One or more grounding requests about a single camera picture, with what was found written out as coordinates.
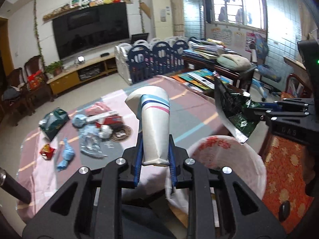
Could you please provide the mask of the green foil snack wrapper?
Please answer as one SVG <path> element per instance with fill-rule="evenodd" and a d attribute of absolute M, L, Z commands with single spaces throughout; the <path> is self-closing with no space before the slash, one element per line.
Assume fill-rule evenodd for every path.
<path fill-rule="evenodd" d="M 249 110 L 254 103 L 250 93 L 231 88 L 220 77 L 215 77 L 214 81 L 217 113 L 232 136 L 244 144 L 260 122 L 260 117 Z"/>

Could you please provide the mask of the red cardboard box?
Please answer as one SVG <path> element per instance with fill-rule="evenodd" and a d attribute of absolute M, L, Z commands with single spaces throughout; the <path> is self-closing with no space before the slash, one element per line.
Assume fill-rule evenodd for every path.
<path fill-rule="evenodd" d="M 101 128 L 102 125 L 110 126 L 112 129 L 119 129 L 123 126 L 123 119 L 121 116 L 114 115 L 105 117 L 95 121 L 97 128 Z"/>

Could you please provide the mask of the clear printed plastic bag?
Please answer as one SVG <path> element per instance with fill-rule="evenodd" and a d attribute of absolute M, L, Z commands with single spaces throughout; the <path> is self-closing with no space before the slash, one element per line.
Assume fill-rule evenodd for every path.
<path fill-rule="evenodd" d="M 107 158 L 100 147 L 102 139 L 98 134 L 99 129 L 95 125 L 84 126 L 80 135 L 80 152 L 95 159 Z"/>

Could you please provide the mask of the striped white paper cup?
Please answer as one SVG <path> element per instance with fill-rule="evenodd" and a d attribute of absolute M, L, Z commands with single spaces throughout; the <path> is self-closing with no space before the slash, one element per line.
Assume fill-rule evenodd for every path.
<path fill-rule="evenodd" d="M 144 86 L 131 92 L 125 103 L 140 121 L 143 165 L 168 166 L 170 101 L 158 86 Z"/>

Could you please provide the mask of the white toothpaste box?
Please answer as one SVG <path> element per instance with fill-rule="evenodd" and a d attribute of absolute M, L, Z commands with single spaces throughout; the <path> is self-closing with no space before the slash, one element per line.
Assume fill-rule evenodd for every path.
<path fill-rule="evenodd" d="M 95 121 L 100 120 L 100 119 L 105 119 L 105 118 L 110 117 L 110 116 L 115 116 L 117 114 L 118 114 L 118 112 L 116 112 L 116 111 L 103 112 L 100 114 L 96 114 L 94 116 L 86 117 L 85 122 L 91 123 L 91 122 L 95 122 Z"/>

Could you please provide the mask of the pink wrapper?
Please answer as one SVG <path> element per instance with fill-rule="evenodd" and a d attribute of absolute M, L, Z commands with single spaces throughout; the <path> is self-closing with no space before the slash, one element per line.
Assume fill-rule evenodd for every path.
<path fill-rule="evenodd" d="M 109 111 L 111 111 L 111 109 L 104 101 L 97 101 L 85 109 L 85 115 L 89 117 Z"/>

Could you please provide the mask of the light blue face mask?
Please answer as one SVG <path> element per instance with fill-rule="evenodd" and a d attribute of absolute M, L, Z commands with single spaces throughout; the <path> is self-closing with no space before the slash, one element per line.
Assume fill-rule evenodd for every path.
<path fill-rule="evenodd" d="M 72 125 L 76 128 L 82 128 L 87 123 L 87 116 L 84 114 L 76 114 L 72 119 Z"/>

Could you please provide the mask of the small red snack packet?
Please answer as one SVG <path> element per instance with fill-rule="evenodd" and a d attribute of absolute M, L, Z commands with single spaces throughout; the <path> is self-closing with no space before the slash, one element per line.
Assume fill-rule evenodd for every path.
<path fill-rule="evenodd" d="M 44 158 L 44 160 L 51 160 L 55 153 L 55 148 L 52 148 L 50 144 L 46 144 L 42 147 L 39 154 Z"/>

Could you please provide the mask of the white tissue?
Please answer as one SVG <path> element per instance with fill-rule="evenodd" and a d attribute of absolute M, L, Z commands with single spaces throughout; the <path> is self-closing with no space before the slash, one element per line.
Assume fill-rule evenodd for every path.
<path fill-rule="evenodd" d="M 113 129 L 109 125 L 101 125 L 98 136 L 101 139 L 109 139 L 113 133 Z"/>

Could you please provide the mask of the white bin with plastic liner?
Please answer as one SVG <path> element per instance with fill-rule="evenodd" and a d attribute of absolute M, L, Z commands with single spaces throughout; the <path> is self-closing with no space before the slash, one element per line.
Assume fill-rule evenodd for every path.
<path fill-rule="evenodd" d="M 230 167 L 259 199 L 263 199 L 266 166 L 249 145 L 241 144 L 231 136 L 212 135 L 194 143 L 187 154 L 210 169 Z"/>

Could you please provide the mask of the red gold patterned sofa cushion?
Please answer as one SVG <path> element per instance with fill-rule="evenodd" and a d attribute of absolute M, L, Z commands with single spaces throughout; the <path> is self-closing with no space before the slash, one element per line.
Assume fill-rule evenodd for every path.
<path fill-rule="evenodd" d="M 280 207 L 289 203 L 290 213 L 281 225 L 290 233 L 313 202 L 305 193 L 303 160 L 306 147 L 279 136 L 273 136 L 265 151 L 266 191 L 262 201 L 279 218 Z"/>

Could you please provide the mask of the colourful picture books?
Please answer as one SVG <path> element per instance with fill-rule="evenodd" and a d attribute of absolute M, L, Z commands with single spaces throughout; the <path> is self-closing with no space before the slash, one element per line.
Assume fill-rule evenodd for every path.
<path fill-rule="evenodd" d="M 214 77 L 216 74 L 216 71 L 200 69 L 173 75 L 172 78 L 194 91 L 204 93 L 215 90 Z"/>

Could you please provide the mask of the striped pink grey tablecloth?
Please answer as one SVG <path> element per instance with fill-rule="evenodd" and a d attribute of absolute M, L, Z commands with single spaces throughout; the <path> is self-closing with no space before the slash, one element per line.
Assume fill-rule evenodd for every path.
<path fill-rule="evenodd" d="M 104 167 L 108 162 L 119 158 L 126 148 L 136 145 L 139 121 L 125 100 L 127 96 L 140 87 L 154 85 L 163 88 L 170 101 L 170 134 L 175 145 L 189 148 L 198 140 L 210 135 L 226 135 L 228 130 L 223 126 L 217 114 L 215 104 L 204 95 L 200 95 L 175 79 L 155 77 L 133 85 L 125 90 L 109 93 L 97 100 L 68 112 L 72 119 L 76 114 L 84 114 L 85 109 L 97 101 L 104 101 L 112 111 L 118 112 L 123 119 L 123 126 L 100 144 L 102 152 L 108 157 L 95 159 L 80 152 L 81 129 L 67 122 L 58 132 L 50 146 L 55 148 L 51 160 L 44 160 L 39 154 L 42 147 L 49 143 L 43 132 L 36 128 L 30 132 L 21 144 L 21 160 L 17 181 L 31 193 L 31 203 L 17 203 L 17 214 L 28 222 L 48 201 L 50 197 L 81 166 L 91 170 Z M 75 157 L 66 170 L 57 171 L 62 161 L 64 138 L 75 151 Z"/>

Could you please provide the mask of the dark green tissue pack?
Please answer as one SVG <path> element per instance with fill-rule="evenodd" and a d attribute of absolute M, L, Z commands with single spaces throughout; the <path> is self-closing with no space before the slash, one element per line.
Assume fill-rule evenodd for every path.
<path fill-rule="evenodd" d="M 70 120 L 67 112 L 61 108 L 56 108 L 44 116 L 39 121 L 39 128 L 45 137 L 52 141 L 61 128 Z"/>

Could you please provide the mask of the white standing air conditioner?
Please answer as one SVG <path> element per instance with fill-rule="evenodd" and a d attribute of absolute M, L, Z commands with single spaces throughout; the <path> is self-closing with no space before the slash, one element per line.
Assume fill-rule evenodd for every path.
<path fill-rule="evenodd" d="M 173 36 L 171 0 L 152 0 L 155 37 L 164 40 Z"/>

